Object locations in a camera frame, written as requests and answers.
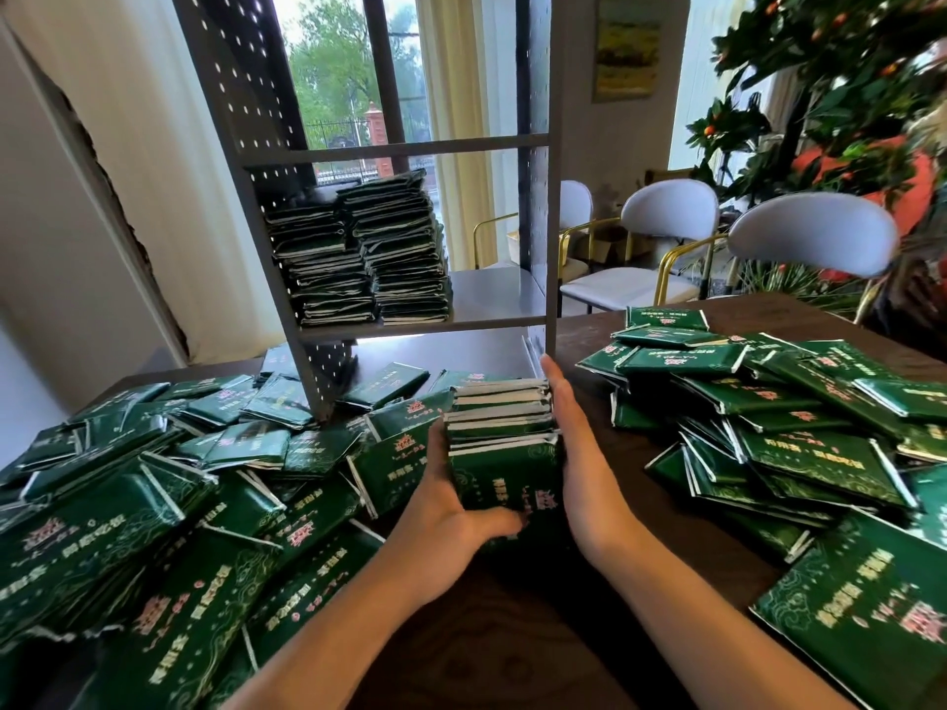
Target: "forearm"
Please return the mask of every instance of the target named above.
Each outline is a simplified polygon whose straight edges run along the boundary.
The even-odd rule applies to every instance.
[[[600,570],[704,710],[848,708],[637,519]]]
[[[340,708],[388,639],[415,610],[380,554],[260,668],[226,710]]]

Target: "red pillar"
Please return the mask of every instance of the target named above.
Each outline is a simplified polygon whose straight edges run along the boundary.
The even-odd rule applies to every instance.
[[[388,143],[388,132],[385,130],[385,115],[375,106],[374,102],[368,102],[368,111],[364,114],[368,121],[368,138],[372,146],[381,146]],[[378,168],[379,177],[395,176],[395,169],[391,166],[390,159],[376,159],[375,166]]]

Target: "chair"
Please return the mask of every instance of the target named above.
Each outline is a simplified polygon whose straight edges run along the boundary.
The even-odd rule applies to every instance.
[[[730,229],[734,255],[727,293],[741,261],[806,264],[868,278],[855,314],[860,323],[878,292],[880,276],[898,247],[894,217],[874,202],[850,194],[802,192],[750,209]]]
[[[657,270],[606,269],[562,284],[560,292],[562,296],[585,302],[590,313],[593,307],[616,311],[694,299],[700,289],[679,276],[671,276],[670,270],[682,254],[724,238],[724,235],[714,235],[719,219],[717,194],[702,181],[674,178],[646,186],[625,202],[621,217],[586,224],[590,247],[595,227],[616,222],[629,234],[685,238],[692,239],[693,243],[668,251]],[[572,232],[574,230],[566,230],[565,234]]]
[[[570,181],[566,180],[562,182],[560,187],[560,202],[559,202],[559,228],[560,231],[573,229],[573,228],[584,228],[588,225],[589,221],[592,220],[593,212],[593,203],[592,203],[592,192],[589,191],[588,187],[580,181]],[[480,224],[473,228],[473,267],[475,269],[480,268],[480,259],[479,253],[477,251],[476,237],[477,232],[481,228],[487,226],[488,224],[495,224],[497,221],[503,221],[504,219],[514,218],[518,216],[517,213],[508,213],[505,216],[499,216],[496,219],[488,219],[487,221],[481,221]],[[569,281],[578,279],[581,276],[585,276],[589,273],[588,264],[585,262],[579,261],[578,259],[573,259],[567,254],[567,246],[560,253],[559,259],[559,279],[564,284]],[[491,264],[488,269],[495,269],[497,267],[512,267],[519,266],[519,259],[512,259],[507,261],[498,261],[495,264]]]

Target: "yellow curtain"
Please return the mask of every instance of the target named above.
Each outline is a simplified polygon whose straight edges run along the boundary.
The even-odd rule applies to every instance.
[[[420,51],[436,140],[487,136],[485,94],[481,89],[482,49],[477,25],[480,0],[417,0]],[[440,211],[451,270],[474,267],[474,226],[492,218],[493,194],[488,153],[435,157]],[[497,260],[492,227],[479,235],[480,266]]]

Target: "painting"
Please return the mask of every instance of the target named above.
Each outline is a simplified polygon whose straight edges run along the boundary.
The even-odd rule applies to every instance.
[[[657,82],[661,22],[648,4],[598,0],[595,102],[651,96]]]

